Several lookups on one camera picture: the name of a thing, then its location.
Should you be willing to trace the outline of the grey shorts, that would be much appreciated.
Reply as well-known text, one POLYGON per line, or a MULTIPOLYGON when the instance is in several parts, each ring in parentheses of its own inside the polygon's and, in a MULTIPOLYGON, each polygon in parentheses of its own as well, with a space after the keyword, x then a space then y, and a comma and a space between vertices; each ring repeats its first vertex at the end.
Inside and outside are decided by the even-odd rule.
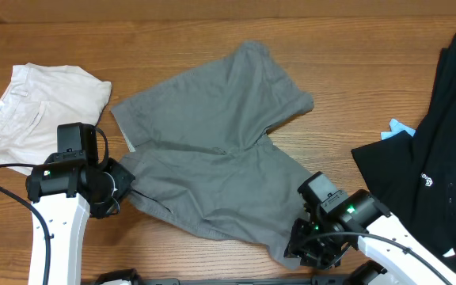
POLYGON ((295 270, 284 252, 310 172, 268 131, 313 106, 257 42, 137 93, 112 109, 130 149, 120 162, 135 178, 131 202, 201 238, 262 244, 295 270))

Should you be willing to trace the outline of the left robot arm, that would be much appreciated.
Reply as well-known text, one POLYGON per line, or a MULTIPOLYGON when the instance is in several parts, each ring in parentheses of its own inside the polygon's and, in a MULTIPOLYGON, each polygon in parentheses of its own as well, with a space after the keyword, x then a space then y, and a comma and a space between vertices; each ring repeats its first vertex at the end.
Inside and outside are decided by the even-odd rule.
POLYGON ((26 179, 33 206, 31 284, 79 284, 82 246, 90 218, 120 213, 134 176, 119 162, 98 157, 100 128, 69 123, 57 128, 57 151, 26 179))

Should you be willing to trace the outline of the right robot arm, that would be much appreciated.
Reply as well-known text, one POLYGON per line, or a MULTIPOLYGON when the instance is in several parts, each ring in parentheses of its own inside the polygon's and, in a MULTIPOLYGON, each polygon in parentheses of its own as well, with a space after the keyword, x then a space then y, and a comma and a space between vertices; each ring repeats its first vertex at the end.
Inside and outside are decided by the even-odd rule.
POLYGON ((307 219, 295 220, 284 251, 302 266, 328 270, 340 265, 349 249, 367 262, 337 284, 456 285, 456 273, 425 249, 390 209, 368 191, 352 195, 317 172, 298 187, 307 219))

